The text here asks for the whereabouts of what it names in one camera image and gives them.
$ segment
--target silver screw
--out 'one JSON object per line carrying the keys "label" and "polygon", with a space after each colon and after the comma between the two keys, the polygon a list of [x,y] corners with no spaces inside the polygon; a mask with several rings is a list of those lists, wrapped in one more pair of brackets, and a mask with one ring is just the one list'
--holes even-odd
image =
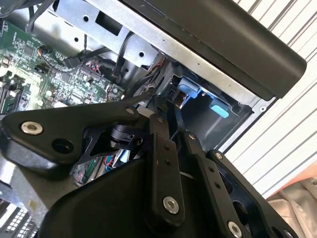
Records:
{"label": "silver screw", "polygon": [[288,238],[294,238],[293,235],[288,230],[284,230],[284,232]]}
{"label": "silver screw", "polygon": [[134,111],[131,108],[127,108],[126,111],[130,114],[134,114]]}
{"label": "silver screw", "polygon": [[171,214],[177,214],[179,211],[178,203],[172,197],[165,197],[163,199],[163,206]]}
{"label": "silver screw", "polygon": [[242,232],[241,232],[240,228],[234,222],[228,222],[228,228],[231,231],[231,233],[234,235],[234,237],[236,237],[236,238],[242,237]]}
{"label": "silver screw", "polygon": [[189,134],[188,136],[189,136],[189,138],[191,138],[192,140],[196,140],[196,137],[195,137],[194,135]]}
{"label": "silver screw", "polygon": [[158,117],[158,121],[159,121],[160,123],[164,123],[163,118]]}
{"label": "silver screw", "polygon": [[34,121],[26,121],[25,123],[22,124],[21,130],[25,134],[29,135],[38,135],[43,132],[43,127],[38,124],[37,122]]}
{"label": "silver screw", "polygon": [[259,111],[260,111],[261,113],[265,112],[265,111],[266,111],[266,106],[261,106],[261,107],[259,108]]}
{"label": "silver screw", "polygon": [[220,153],[216,152],[214,155],[216,155],[219,160],[222,160],[222,155]]}

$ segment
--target green circuit board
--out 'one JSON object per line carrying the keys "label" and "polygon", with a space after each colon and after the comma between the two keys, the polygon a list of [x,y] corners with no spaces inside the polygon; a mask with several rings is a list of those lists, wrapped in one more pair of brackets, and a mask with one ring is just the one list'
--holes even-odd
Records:
{"label": "green circuit board", "polygon": [[[0,22],[0,112],[120,100],[124,90],[89,65],[58,73],[41,59],[45,45],[7,21]],[[63,71],[66,56],[52,49],[47,61]]]}

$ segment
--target cable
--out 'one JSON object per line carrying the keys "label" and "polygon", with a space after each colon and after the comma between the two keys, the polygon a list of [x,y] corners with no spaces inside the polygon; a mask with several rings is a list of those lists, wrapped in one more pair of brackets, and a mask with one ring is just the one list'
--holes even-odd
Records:
{"label": "cable", "polygon": [[6,12],[0,13],[0,18],[5,18],[9,16],[13,11],[19,9],[25,2],[26,0],[16,1],[14,4],[11,5],[11,7],[9,7],[9,9]]}
{"label": "cable", "polygon": [[54,1],[55,0],[44,0],[44,2],[41,4],[39,9],[35,12],[35,14],[32,16],[32,18],[26,24],[26,26],[25,26],[26,33],[31,34],[33,32],[35,21],[49,8],[49,6]]}
{"label": "cable", "polygon": [[29,8],[29,15],[30,15],[30,19],[34,16],[34,7],[30,6]]}
{"label": "cable", "polygon": [[84,54],[87,53],[87,35],[84,34]]}
{"label": "cable", "polygon": [[119,54],[118,54],[118,59],[117,59],[117,62],[115,64],[115,67],[114,67],[114,70],[112,72],[112,75],[113,77],[116,77],[118,78],[120,73],[121,73],[121,69],[123,67],[123,64],[124,64],[124,52],[125,52],[125,45],[128,43],[129,39],[134,35],[133,32],[129,32],[127,34],[127,36],[125,37],[124,41],[123,41],[123,44],[120,48],[120,51],[119,51]]}
{"label": "cable", "polygon": [[158,75],[158,74],[160,73],[160,71],[161,71],[162,68],[164,67],[165,63],[166,63],[166,61],[164,60],[164,62],[162,62],[162,64],[158,67],[158,69],[157,69],[154,73],[151,73],[151,74],[146,75],[145,77],[139,79],[131,88],[129,88],[129,89],[124,93],[124,95],[125,95],[124,99],[126,100],[126,99],[129,99],[129,98],[132,98],[133,95],[136,93],[136,91],[138,91],[138,89],[139,89],[143,84],[145,84],[149,79],[154,78],[156,74]]}
{"label": "cable", "polygon": [[45,56],[45,53],[39,48],[38,49],[38,54],[40,56],[40,58],[46,63],[46,65],[55,73],[72,73],[74,71],[76,71],[81,65],[79,65],[78,67],[76,68],[73,68],[72,70],[70,71],[63,71],[63,70],[60,70],[58,68],[56,68],[55,66],[53,66],[44,56]]}
{"label": "cable", "polygon": [[111,50],[108,49],[107,47],[102,47],[100,49],[97,49],[95,51],[91,51],[89,53],[86,53],[85,55],[83,56],[80,56],[79,57],[79,60],[81,62],[86,62],[88,60],[91,60],[93,57],[96,57],[98,55],[101,55],[101,54],[104,54],[104,53],[107,53],[107,52],[110,52]]}

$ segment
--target black panel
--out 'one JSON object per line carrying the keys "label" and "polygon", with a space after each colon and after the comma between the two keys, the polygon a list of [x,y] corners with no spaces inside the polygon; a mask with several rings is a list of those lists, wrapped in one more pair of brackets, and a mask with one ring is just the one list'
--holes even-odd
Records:
{"label": "black panel", "polygon": [[232,0],[122,1],[265,100],[283,97],[306,70]]}

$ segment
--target corrugated metal wall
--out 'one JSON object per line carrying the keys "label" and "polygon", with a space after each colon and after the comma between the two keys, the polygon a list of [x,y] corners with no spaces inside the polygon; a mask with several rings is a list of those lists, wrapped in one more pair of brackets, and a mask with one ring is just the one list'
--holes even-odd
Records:
{"label": "corrugated metal wall", "polygon": [[317,160],[317,0],[235,2],[308,62],[303,78],[226,154],[268,197]]}

